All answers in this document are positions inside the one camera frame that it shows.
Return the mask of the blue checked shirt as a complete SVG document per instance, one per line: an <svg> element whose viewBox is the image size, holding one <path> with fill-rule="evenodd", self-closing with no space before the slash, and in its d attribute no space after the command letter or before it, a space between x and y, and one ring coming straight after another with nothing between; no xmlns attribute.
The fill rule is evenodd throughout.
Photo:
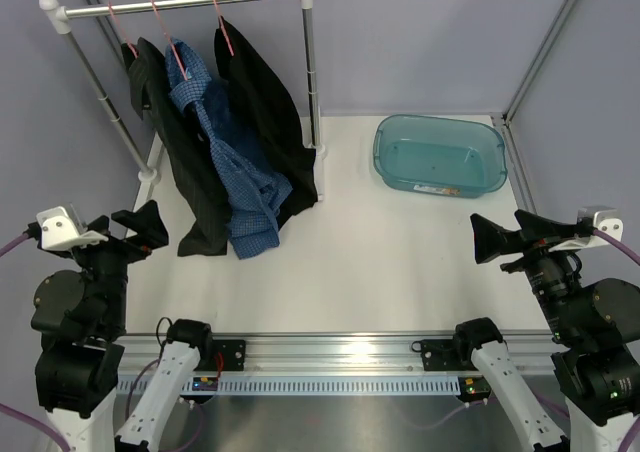
<svg viewBox="0 0 640 452"><path fill-rule="evenodd" d="M196 114L209 139L232 209L227 229L236 255L258 256L280 244L278 218L293 187L270 166L254 130L232 114L223 82L187 43L176 38L172 43L165 57L169 96L180 112Z"/></svg>

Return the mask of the plain black shirt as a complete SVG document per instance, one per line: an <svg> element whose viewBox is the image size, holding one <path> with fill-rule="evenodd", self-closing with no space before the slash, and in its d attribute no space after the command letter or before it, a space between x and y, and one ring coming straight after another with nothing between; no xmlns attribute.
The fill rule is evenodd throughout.
<svg viewBox="0 0 640 452"><path fill-rule="evenodd" d="M316 153L303 144L300 116L286 87L249 41L225 22L235 56L230 56L218 28L214 36L218 74L228 84L232 112L256 133L271 167L292 186L280 207L278 225L283 226L318 201Z"/></svg>

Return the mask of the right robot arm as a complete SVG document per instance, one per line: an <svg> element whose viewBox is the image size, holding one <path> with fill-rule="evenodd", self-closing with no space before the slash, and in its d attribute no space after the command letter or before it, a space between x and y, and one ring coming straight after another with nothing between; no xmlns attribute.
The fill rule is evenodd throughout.
<svg viewBox="0 0 640 452"><path fill-rule="evenodd" d="M610 245L633 262L621 241L623 223L595 208L573 223L518 210L508 230L474 213L474 258L507 256L502 271L523 273L556 345L549 366L569 419L563 430L543 409L506 338L488 317L457 325L452 355L474 369L502 406L523 451L630 451L639 438L639 362L629 346L639 339L639 288L617 278L581 282L579 251Z"/></svg>

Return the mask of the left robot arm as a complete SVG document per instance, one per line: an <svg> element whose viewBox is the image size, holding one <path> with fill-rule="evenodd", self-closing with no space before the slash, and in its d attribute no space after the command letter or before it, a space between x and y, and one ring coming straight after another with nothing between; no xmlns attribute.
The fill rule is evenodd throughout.
<svg viewBox="0 0 640 452"><path fill-rule="evenodd" d="M169 243L154 200L83 223L72 206L40 212L27 232L39 249L73 260L34 294L31 327L41 335L38 401L71 451L156 451L183 385L215 356L210 325L178 319L157 369L125 424L113 426L124 347L128 268Z"/></svg>

